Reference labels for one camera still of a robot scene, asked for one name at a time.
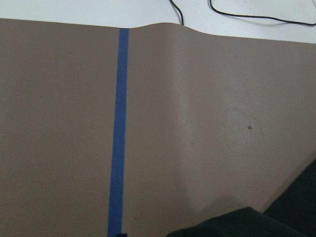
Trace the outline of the brown paper table cover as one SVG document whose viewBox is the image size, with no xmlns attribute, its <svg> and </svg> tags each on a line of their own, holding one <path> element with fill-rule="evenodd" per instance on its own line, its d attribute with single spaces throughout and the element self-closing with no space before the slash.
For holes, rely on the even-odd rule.
<svg viewBox="0 0 316 237">
<path fill-rule="evenodd" d="M 313 43 L 0 21 L 3 237 L 163 237 L 262 212 L 315 155 Z"/>
</svg>

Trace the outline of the black printed t-shirt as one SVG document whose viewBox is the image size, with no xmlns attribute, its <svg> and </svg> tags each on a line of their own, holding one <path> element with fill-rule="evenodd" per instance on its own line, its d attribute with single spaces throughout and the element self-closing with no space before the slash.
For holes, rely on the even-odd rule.
<svg viewBox="0 0 316 237">
<path fill-rule="evenodd" d="M 263 213 L 242 208 L 169 233 L 170 237 L 314 237 L 316 163 L 313 161 Z"/>
</svg>

